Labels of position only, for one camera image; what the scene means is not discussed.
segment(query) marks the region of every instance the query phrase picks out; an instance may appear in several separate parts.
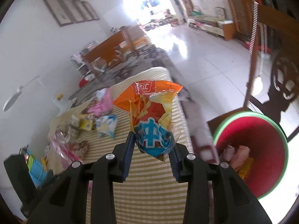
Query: metal screw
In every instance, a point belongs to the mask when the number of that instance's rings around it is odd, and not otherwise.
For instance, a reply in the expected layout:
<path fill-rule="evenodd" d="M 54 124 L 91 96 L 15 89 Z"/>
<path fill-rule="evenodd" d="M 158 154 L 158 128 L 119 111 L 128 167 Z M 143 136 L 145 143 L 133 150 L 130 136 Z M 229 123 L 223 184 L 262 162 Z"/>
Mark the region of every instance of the metal screw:
<path fill-rule="evenodd" d="M 73 168 L 79 167 L 80 165 L 81 165 L 81 163 L 79 161 L 75 161 L 72 163 Z"/>
<path fill-rule="evenodd" d="M 115 155 L 113 153 L 108 153 L 106 155 L 106 159 L 108 159 L 108 160 L 112 160 L 113 158 L 115 158 Z"/>
<path fill-rule="evenodd" d="M 194 154 L 190 153 L 190 154 L 187 155 L 187 158 L 189 160 L 194 160 L 196 158 L 196 156 Z"/>
<path fill-rule="evenodd" d="M 220 163 L 220 166 L 223 167 L 223 168 L 228 168 L 229 165 L 228 165 L 227 162 L 223 161 L 222 163 Z"/>

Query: red object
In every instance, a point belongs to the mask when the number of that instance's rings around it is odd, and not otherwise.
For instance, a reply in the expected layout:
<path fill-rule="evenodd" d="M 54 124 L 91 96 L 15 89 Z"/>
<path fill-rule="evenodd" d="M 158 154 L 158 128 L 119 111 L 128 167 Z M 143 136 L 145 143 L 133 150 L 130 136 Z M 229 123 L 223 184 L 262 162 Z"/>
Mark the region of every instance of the red object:
<path fill-rule="evenodd" d="M 217 141 L 221 153 L 231 144 L 250 148 L 249 157 L 254 159 L 245 183 L 255 195 L 261 197 L 279 182 L 287 161 L 286 149 L 277 130 L 266 120 L 258 117 L 241 117 L 232 121 Z"/>
<path fill-rule="evenodd" d="M 250 41 L 246 41 L 245 43 L 243 43 L 243 47 L 246 48 L 246 49 L 249 49 L 249 47 L 250 47 Z M 272 54 L 272 50 L 269 47 L 267 47 L 267 53 Z"/>
<path fill-rule="evenodd" d="M 79 87 L 83 87 L 85 84 L 87 84 L 88 81 L 86 81 L 84 78 L 79 82 Z"/>

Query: striped bed sheet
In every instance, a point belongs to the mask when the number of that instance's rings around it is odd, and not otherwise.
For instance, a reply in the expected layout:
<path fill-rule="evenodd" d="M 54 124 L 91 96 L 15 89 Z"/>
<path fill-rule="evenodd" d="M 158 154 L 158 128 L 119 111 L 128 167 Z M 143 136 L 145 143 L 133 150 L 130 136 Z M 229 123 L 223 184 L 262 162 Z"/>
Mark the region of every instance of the striped bed sheet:
<path fill-rule="evenodd" d="M 153 67 L 110 87 L 112 99 L 116 99 L 131 83 L 139 80 L 171 81 L 169 71 Z M 130 131 L 129 113 L 113 107 L 112 113 L 118 118 L 115 138 L 98 138 L 97 133 L 83 132 L 79 140 L 89 142 L 85 163 L 98 160 L 112 152 L 114 146 L 126 141 Z M 172 121 L 180 129 L 178 143 L 193 152 L 186 119 L 176 96 L 173 100 Z M 172 176 L 169 159 L 161 162 L 150 155 L 141 154 L 135 146 L 132 164 L 124 183 L 113 183 L 115 212 L 118 224 L 165 224 L 182 223 L 184 217 L 187 183 L 177 183 Z M 86 223 L 90 223 L 91 194 L 87 196 Z"/>

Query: pink package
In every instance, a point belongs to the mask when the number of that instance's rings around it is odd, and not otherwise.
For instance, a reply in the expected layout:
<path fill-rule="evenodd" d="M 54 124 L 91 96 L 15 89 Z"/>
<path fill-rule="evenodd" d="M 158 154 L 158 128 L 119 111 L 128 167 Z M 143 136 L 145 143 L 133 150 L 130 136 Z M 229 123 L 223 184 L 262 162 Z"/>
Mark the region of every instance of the pink package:
<path fill-rule="evenodd" d="M 108 114 L 112 109 L 112 99 L 110 95 L 110 90 L 104 88 L 97 91 L 96 97 L 87 108 L 87 113 L 93 114 L 96 117 Z"/>

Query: wooden chair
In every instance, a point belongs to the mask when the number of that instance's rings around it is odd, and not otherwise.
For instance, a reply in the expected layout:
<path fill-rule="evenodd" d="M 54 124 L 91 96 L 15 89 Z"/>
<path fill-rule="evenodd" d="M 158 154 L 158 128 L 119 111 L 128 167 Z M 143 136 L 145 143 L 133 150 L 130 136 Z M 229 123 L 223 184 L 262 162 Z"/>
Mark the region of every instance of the wooden chair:
<path fill-rule="evenodd" d="M 112 35 L 110 38 L 99 44 L 89 53 L 83 56 L 85 63 L 87 64 L 88 68 L 92 71 L 93 74 L 96 76 L 99 74 L 93 66 L 90 64 L 95 59 L 101 57 L 107 62 L 107 67 L 112 66 L 110 62 L 113 59 L 119 59 L 119 54 L 116 52 L 115 47 L 117 47 L 120 43 L 126 41 L 128 45 L 128 50 L 135 52 L 135 47 L 128 35 L 128 27 L 121 27 L 121 30 L 116 34 Z"/>
<path fill-rule="evenodd" d="M 255 37 L 253 52 L 250 63 L 250 75 L 248 88 L 243 107 L 223 114 L 208 122 L 212 134 L 227 117 L 247 111 L 248 103 L 251 102 L 264 115 L 270 117 L 280 126 L 281 112 L 286 111 L 299 93 L 299 23 L 297 20 L 275 10 L 271 7 L 258 5 L 258 22 L 275 29 L 281 41 L 279 53 L 272 58 L 271 84 L 268 91 L 269 100 L 261 103 L 251 95 L 255 70 L 258 58 L 259 29 Z M 283 81 L 278 80 L 279 71 L 283 74 Z M 287 83 L 292 82 L 292 88 L 287 88 Z M 299 132 L 299 126 L 291 135 L 286 136 L 289 142 Z"/>

